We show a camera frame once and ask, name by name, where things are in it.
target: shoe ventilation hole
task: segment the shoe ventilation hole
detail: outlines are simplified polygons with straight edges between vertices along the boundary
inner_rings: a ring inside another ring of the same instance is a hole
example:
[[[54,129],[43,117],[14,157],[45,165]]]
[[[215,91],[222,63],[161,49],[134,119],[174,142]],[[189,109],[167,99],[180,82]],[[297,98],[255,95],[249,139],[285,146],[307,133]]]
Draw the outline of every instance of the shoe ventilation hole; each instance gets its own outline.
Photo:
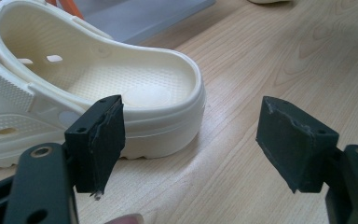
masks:
[[[19,61],[23,64],[33,64],[34,63],[30,59],[19,59]]]
[[[16,132],[17,130],[15,128],[5,128],[0,130],[1,135],[11,134]]]
[[[46,58],[48,58],[48,61],[51,63],[58,63],[62,61],[62,57],[60,55],[49,55]]]

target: white object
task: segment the white object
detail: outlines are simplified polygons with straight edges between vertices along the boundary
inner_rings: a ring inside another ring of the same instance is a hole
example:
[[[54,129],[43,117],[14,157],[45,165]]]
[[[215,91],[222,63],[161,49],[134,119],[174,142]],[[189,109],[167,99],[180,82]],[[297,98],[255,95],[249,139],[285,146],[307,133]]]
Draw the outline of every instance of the white object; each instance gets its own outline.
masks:
[[[95,101],[121,94],[122,157],[164,157],[197,134],[205,89],[184,54],[118,43],[42,0],[0,1],[0,166],[63,132]]]

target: shoe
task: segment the shoe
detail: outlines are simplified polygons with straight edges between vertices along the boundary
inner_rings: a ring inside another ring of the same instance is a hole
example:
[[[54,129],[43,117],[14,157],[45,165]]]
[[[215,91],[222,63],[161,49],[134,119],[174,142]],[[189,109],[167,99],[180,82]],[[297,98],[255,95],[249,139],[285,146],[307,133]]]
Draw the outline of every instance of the shoe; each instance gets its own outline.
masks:
[[[171,155],[200,129],[204,84],[184,54],[118,43],[42,0],[0,1],[0,167],[34,145],[62,143],[94,102],[115,94],[122,157]]]

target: tabletop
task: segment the tabletop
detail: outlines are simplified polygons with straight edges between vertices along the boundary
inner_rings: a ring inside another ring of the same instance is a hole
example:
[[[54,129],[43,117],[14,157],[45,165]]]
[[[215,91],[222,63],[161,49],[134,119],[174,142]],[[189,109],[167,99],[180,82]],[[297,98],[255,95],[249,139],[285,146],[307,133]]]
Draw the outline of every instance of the tabletop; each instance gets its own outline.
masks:
[[[339,148],[358,144],[358,0],[217,0],[141,45],[198,64],[200,132],[169,157],[118,161],[100,201],[76,195],[81,223],[131,213],[145,223],[328,223],[327,186],[293,194],[255,133],[268,95],[337,131]],[[0,168],[0,179],[15,170]]]

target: black metal mount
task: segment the black metal mount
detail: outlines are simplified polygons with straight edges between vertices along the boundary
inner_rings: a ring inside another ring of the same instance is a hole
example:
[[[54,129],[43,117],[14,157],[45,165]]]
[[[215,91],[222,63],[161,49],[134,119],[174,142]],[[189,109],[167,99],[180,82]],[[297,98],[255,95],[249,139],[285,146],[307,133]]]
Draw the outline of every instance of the black metal mount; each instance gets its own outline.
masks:
[[[320,192],[330,223],[358,223],[358,146],[337,148],[338,133],[295,105],[264,97],[256,141],[289,188]]]
[[[95,103],[64,135],[26,150],[0,181],[0,223],[78,223],[73,186],[99,199],[125,145],[121,96]]]

